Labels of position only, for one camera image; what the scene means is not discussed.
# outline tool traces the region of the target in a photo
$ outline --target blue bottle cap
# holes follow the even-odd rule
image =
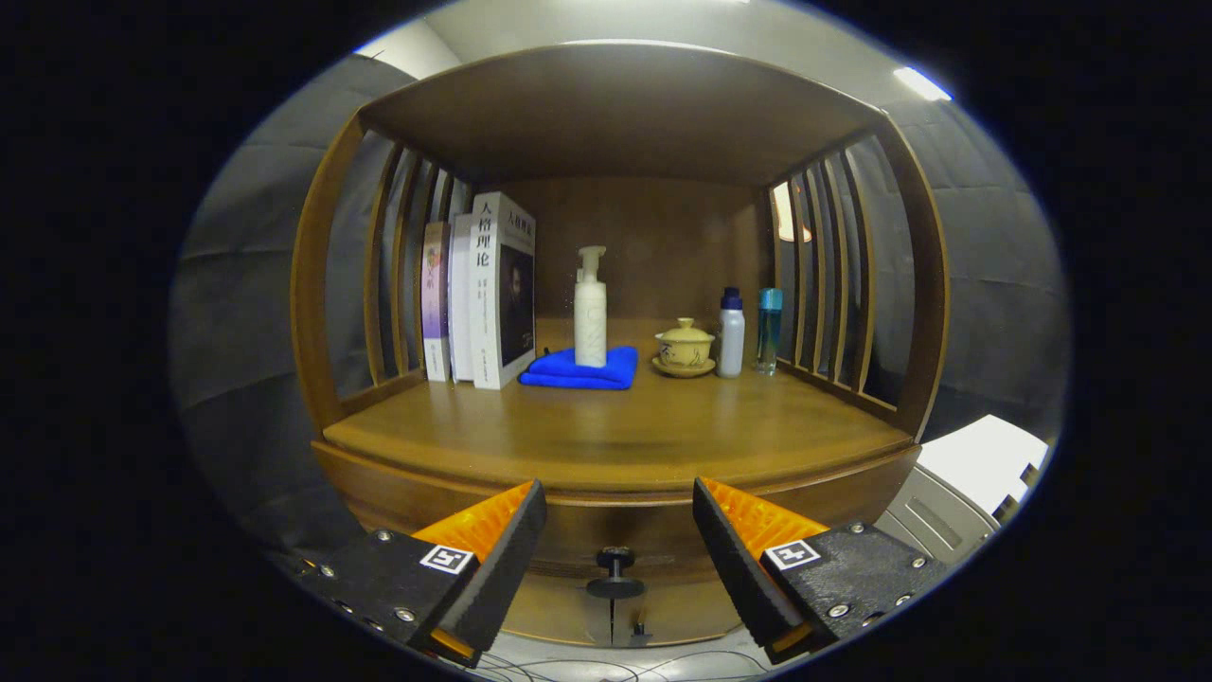
[[[761,309],[764,310],[782,310],[783,309],[783,290],[782,288],[762,288],[761,290]]]
[[[741,288],[736,286],[725,286],[724,297],[720,298],[720,306],[728,310],[741,309]]]

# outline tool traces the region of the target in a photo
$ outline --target ceiling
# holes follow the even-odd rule
[[[424,21],[463,63],[573,40],[659,40],[776,64],[876,105],[917,97],[885,48],[776,0],[461,0]]]

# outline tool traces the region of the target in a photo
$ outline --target white pump bottle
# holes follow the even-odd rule
[[[573,299],[574,361],[582,367],[606,367],[606,283],[598,281],[598,258],[606,246],[583,246]]]

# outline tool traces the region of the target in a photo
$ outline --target clear bottle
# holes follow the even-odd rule
[[[745,363],[745,314],[741,311],[741,290],[724,287],[720,299],[720,363],[715,374],[725,379],[741,377]]]
[[[758,362],[754,369],[772,376],[778,366],[778,332],[783,321],[783,290],[762,288],[758,305]]]

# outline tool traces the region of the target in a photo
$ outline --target black knob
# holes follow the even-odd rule
[[[627,548],[602,548],[598,552],[598,566],[608,569],[610,577],[590,580],[585,590],[602,600],[627,600],[644,594],[644,583],[624,578],[623,569],[635,563],[635,554]]]

